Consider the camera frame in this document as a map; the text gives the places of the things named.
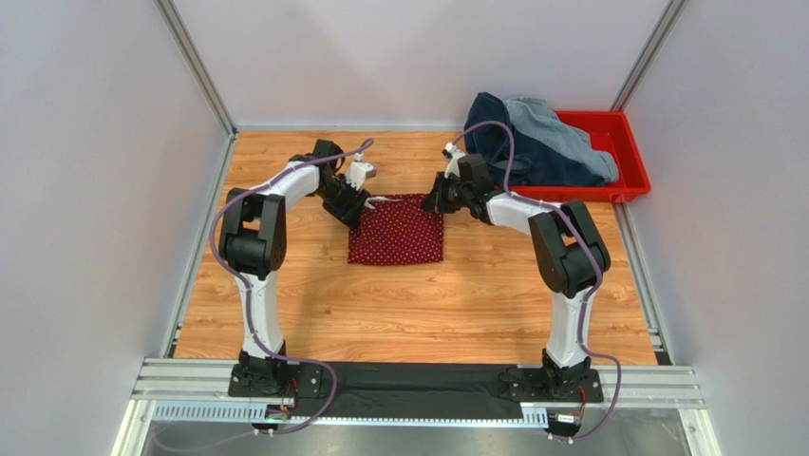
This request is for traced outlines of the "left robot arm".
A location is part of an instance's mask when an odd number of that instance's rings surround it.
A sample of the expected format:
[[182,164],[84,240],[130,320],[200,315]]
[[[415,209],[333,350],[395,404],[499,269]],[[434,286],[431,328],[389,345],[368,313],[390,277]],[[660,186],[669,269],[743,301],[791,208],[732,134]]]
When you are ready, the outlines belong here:
[[377,173],[364,152],[319,140],[309,154],[296,155],[275,176],[252,188],[229,191],[216,213],[209,245],[239,290],[244,339],[231,373],[232,397],[285,397],[292,393],[302,359],[286,354],[279,323],[278,272],[288,252],[287,212],[305,197],[321,198],[329,214],[356,228],[370,194],[365,183]]

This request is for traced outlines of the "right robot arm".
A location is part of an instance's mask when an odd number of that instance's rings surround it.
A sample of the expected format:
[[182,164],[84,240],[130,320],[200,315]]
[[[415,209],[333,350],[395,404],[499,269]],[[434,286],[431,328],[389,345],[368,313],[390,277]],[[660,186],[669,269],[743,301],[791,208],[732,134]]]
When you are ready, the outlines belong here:
[[537,268],[553,294],[549,339],[538,369],[508,370],[512,394],[548,402],[604,399],[587,334],[594,296],[611,258],[587,206],[580,200],[549,203],[498,190],[479,155],[448,146],[423,209],[453,214],[467,209],[488,225],[530,237]]

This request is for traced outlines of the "red polka dot skirt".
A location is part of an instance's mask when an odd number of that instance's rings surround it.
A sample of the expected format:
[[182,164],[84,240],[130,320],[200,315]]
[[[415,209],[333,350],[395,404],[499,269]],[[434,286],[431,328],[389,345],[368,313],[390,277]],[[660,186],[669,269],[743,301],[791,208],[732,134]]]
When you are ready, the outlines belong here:
[[348,263],[410,266],[443,261],[443,215],[423,209],[426,194],[373,196],[348,233]]

